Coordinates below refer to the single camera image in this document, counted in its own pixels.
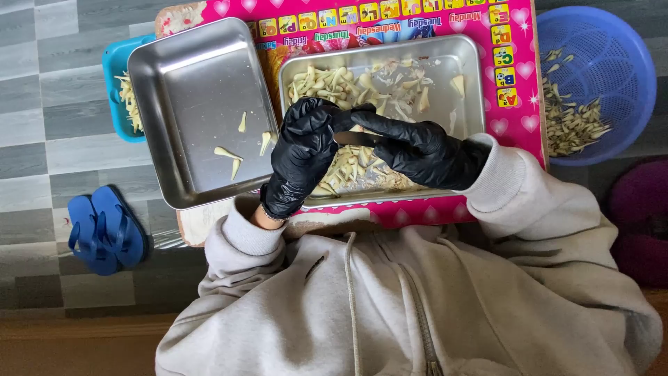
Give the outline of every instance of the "blue colander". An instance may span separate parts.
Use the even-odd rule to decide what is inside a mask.
[[[560,59],[541,64],[543,77],[553,63],[572,54],[573,61],[549,73],[550,81],[578,105],[600,97],[601,118],[613,126],[583,152],[550,158],[550,163],[593,165],[626,149],[647,125],[657,94],[654,63],[640,35],[612,13],[592,7],[553,9],[536,23],[542,56],[564,47]]]

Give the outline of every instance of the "light gray hoodie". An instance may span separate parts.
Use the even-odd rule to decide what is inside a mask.
[[[258,201],[237,197],[206,241],[200,298],[158,346],[157,374],[643,373],[661,320],[617,271],[617,229],[592,193],[474,138],[492,152],[462,194],[496,240],[489,251],[428,226],[286,247],[285,227],[251,225]]]

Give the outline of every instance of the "bracelet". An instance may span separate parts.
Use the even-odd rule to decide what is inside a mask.
[[[265,214],[265,216],[267,218],[269,218],[271,221],[273,221],[273,222],[285,222],[285,219],[276,219],[276,218],[272,217],[271,215],[269,215],[269,213],[267,213],[267,210],[265,209],[265,206],[263,204],[260,204],[260,207],[262,208],[262,212]]]

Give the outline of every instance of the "person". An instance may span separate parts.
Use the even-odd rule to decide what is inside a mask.
[[[422,225],[286,245],[333,134],[354,124],[393,140],[374,150],[393,170],[465,195],[491,247]],[[236,197],[211,230],[200,298],[158,345],[158,375],[639,375],[659,352],[658,314],[609,253],[616,228],[526,151],[302,98],[271,163],[259,197]]]

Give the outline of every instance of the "hoodie sleeve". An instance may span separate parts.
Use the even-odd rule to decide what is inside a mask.
[[[198,287],[200,298],[178,315],[160,341],[157,375],[177,375],[163,367],[170,363],[170,350],[213,314],[280,271],[285,255],[281,234],[286,225],[265,230],[251,224],[247,218],[258,205],[257,195],[235,197],[230,213],[211,229],[204,244],[209,268]]]
[[[657,356],[661,319],[637,284],[617,270],[610,247],[617,228],[586,188],[559,181],[526,151],[501,147],[488,134],[472,140],[492,147],[476,182],[460,193],[492,251],[520,266],[589,314],[620,359],[644,373]]]

